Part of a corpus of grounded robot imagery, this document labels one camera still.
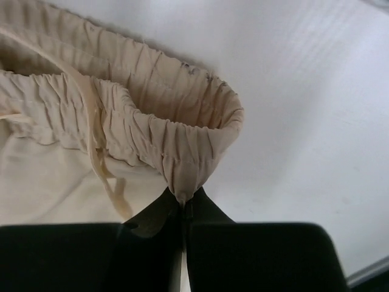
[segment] cream drawstring cord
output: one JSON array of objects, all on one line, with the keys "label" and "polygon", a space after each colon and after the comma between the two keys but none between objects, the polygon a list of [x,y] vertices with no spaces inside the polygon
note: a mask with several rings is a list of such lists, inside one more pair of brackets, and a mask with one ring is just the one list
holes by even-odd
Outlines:
[{"label": "cream drawstring cord", "polygon": [[[88,132],[86,135],[87,137],[86,151],[88,153],[89,159],[91,160],[92,169],[94,173],[98,176],[98,178],[102,181],[106,193],[108,194],[109,199],[111,200],[112,204],[114,205],[119,215],[122,216],[124,220],[130,219],[133,215],[132,211],[129,204],[124,198],[123,192],[121,192],[121,190],[123,189],[122,187],[123,179],[117,180],[115,192],[112,191],[111,186],[109,185],[106,179],[106,175],[104,174],[104,171],[102,169],[100,158],[98,157],[96,147],[94,145],[95,142],[94,142],[93,129],[94,129],[94,120],[95,120],[97,106],[96,106],[95,94],[93,93],[90,79],[80,74],[76,69],[74,69],[72,66],[70,66],[63,60],[56,58],[51,54],[48,54],[47,52],[43,51],[42,48],[22,39],[20,36],[17,36],[16,34],[7,30],[6,28],[0,27],[0,34],[13,39],[14,41],[17,41],[19,44],[28,47],[34,52],[40,54],[43,58],[51,61],[58,68],[60,68],[65,74],[67,74],[74,82],[78,91],[80,92],[83,104],[85,106],[86,123],[88,128]],[[10,119],[10,120],[21,121],[21,122],[32,121],[31,118],[26,117],[22,114],[3,114],[3,115],[0,114],[0,120],[1,119]]]}]

